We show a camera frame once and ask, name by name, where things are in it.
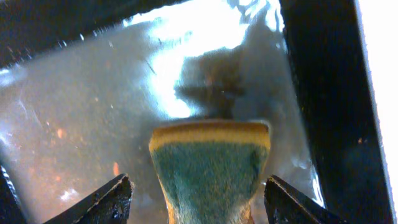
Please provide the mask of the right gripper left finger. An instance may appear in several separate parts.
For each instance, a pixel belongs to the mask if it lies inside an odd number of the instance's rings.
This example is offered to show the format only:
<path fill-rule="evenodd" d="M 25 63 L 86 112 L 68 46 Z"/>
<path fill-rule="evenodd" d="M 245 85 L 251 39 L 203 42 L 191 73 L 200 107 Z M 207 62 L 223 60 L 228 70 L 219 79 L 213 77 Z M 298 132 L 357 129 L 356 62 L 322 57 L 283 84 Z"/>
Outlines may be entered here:
<path fill-rule="evenodd" d="M 120 174 L 45 224 L 126 224 L 133 193 L 129 176 Z"/>

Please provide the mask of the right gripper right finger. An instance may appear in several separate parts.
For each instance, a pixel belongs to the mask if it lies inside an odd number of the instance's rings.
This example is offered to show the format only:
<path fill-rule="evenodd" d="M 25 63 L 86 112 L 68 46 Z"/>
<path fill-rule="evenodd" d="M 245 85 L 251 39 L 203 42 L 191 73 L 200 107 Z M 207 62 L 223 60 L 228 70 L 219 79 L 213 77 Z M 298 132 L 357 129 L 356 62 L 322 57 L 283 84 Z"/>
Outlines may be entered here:
<path fill-rule="evenodd" d="M 267 178 L 264 205 L 269 223 L 347 224 L 276 175 Z"/>

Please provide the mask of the green yellow sponge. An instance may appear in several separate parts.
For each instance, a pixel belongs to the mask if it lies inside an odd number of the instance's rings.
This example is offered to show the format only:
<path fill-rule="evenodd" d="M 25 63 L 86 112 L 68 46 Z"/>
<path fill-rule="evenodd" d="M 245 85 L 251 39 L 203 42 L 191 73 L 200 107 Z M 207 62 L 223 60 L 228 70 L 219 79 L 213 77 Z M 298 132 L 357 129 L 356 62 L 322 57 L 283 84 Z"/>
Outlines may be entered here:
<path fill-rule="evenodd" d="M 266 124 L 210 120 L 155 129 L 149 151 L 169 223 L 253 223 L 271 149 Z"/>

